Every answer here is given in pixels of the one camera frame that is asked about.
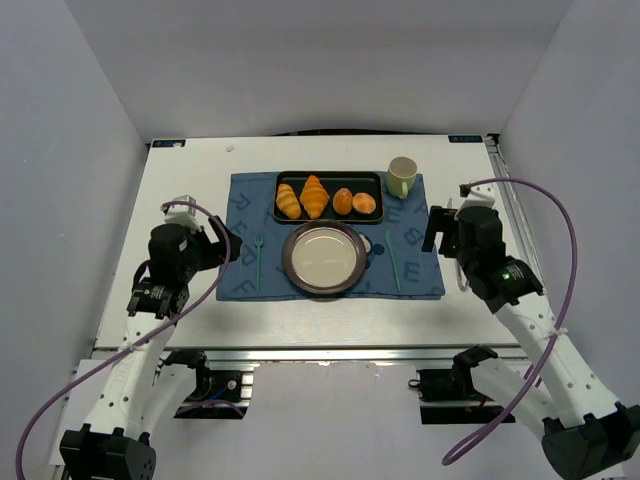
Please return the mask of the metal tongs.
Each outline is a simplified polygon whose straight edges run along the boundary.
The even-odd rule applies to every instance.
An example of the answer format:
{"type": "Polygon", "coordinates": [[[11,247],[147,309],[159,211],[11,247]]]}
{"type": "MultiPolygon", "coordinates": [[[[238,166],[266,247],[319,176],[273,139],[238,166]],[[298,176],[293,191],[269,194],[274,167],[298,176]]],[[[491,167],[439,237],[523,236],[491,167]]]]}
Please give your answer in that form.
{"type": "Polygon", "coordinates": [[[461,292],[466,292],[469,290],[469,281],[466,278],[461,266],[458,263],[455,263],[455,274],[456,274],[456,282],[458,289],[461,292]]]}

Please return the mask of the orange striped croissant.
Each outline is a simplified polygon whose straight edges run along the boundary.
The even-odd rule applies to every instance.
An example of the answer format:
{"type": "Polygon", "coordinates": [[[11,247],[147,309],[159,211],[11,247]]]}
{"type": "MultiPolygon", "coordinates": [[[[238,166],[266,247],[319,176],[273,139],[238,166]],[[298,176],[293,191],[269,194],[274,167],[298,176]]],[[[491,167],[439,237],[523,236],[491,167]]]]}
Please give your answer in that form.
{"type": "Polygon", "coordinates": [[[319,218],[329,202],[329,194],[315,175],[306,180],[299,201],[311,220],[319,218]]]}

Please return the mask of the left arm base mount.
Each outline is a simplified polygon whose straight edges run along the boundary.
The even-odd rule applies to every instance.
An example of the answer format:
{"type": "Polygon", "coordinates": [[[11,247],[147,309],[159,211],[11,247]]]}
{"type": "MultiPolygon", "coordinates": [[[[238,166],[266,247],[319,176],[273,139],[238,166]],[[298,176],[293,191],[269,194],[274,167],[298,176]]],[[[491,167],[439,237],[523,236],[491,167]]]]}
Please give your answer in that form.
{"type": "Polygon", "coordinates": [[[171,367],[186,366],[195,380],[194,390],[179,406],[177,419],[241,420],[248,410],[249,396],[243,394],[247,386],[247,372],[239,369],[215,367],[204,351],[174,350],[159,361],[156,380],[171,367]]]}

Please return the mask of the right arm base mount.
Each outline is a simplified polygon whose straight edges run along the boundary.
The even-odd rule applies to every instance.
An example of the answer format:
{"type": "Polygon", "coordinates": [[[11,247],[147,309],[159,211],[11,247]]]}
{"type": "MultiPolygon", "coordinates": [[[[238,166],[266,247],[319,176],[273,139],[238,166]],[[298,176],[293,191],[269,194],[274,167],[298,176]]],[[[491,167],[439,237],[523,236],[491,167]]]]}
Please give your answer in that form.
{"type": "Polygon", "coordinates": [[[448,369],[418,370],[407,385],[418,393],[421,423],[485,425],[495,419],[502,408],[474,389],[470,372],[480,362],[498,358],[491,348],[477,345],[457,354],[448,369]]]}

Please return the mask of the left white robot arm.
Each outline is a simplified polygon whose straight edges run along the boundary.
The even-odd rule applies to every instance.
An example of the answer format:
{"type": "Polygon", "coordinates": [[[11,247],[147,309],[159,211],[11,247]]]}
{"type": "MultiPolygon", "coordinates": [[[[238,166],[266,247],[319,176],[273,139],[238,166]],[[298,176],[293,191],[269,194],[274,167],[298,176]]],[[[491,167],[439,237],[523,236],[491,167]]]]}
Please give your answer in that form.
{"type": "Polygon", "coordinates": [[[160,364],[189,299],[193,277],[238,259],[242,246],[218,217],[211,242],[192,213],[155,227],[149,257],[136,270],[125,333],[107,381],[78,430],[67,430],[59,451],[72,479],[150,479],[156,468],[151,437],[198,386],[198,365],[160,364]]]}

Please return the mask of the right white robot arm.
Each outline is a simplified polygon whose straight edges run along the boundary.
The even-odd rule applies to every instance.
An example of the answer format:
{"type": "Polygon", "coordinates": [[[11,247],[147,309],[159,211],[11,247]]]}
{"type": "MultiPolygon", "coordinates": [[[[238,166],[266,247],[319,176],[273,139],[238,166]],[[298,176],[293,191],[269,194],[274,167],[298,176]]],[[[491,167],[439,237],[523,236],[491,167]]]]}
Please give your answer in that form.
{"type": "Polygon", "coordinates": [[[639,446],[639,408],[625,406],[587,365],[556,323],[543,286],[523,261],[507,255],[496,210],[470,206],[431,208],[423,251],[456,261],[472,292],[505,326],[542,388],[526,381],[486,346],[455,356],[451,376],[466,397],[485,396],[502,406],[540,441],[563,479],[585,479],[630,459],[639,446]]]}

